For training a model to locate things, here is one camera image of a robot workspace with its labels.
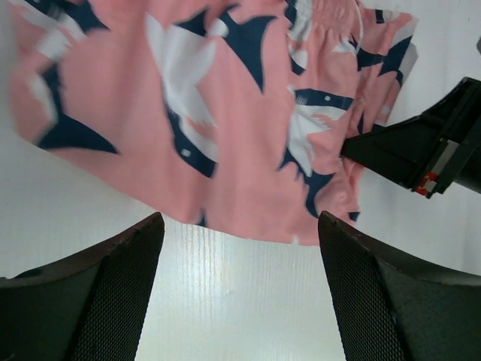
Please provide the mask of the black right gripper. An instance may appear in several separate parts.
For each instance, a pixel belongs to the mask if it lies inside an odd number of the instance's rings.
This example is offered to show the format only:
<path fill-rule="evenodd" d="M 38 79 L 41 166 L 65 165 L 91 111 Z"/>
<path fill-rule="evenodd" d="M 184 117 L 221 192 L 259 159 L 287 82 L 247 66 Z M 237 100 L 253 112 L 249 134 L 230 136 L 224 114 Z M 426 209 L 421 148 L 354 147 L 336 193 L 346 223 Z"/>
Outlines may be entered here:
<path fill-rule="evenodd" d="M 341 155 L 426 198 L 480 192 L 480 81 L 463 77 L 420 115 L 345 140 Z"/>

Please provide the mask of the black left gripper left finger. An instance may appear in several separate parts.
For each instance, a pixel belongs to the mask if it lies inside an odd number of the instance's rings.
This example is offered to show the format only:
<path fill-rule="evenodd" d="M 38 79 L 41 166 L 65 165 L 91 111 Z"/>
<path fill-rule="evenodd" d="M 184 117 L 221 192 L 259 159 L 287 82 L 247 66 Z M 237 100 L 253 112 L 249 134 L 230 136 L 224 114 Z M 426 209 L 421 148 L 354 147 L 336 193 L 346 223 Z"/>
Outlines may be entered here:
<path fill-rule="evenodd" d="M 162 249 L 154 213 L 120 234 L 1 279 L 3 360 L 134 360 Z"/>

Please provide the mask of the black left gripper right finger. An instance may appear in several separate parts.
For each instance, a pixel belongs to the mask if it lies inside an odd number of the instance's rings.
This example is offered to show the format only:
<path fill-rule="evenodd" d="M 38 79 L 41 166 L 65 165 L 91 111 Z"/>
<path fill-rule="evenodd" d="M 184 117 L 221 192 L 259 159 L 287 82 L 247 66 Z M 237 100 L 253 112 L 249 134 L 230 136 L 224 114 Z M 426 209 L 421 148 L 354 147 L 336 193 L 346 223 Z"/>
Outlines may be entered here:
<path fill-rule="evenodd" d="M 478 360 L 480 277 L 410 255 L 324 211 L 319 243 L 347 360 Z"/>

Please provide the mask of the pink shark print shorts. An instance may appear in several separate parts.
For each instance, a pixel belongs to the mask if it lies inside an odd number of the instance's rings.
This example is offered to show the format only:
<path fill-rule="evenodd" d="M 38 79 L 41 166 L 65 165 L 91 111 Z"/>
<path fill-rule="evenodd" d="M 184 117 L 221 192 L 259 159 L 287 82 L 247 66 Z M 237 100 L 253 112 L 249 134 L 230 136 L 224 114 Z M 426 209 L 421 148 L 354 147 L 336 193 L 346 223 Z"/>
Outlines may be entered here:
<path fill-rule="evenodd" d="M 408 13 L 360 1 L 11 1 L 19 134 L 169 217 L 316 245 L 416 61 Z"/>

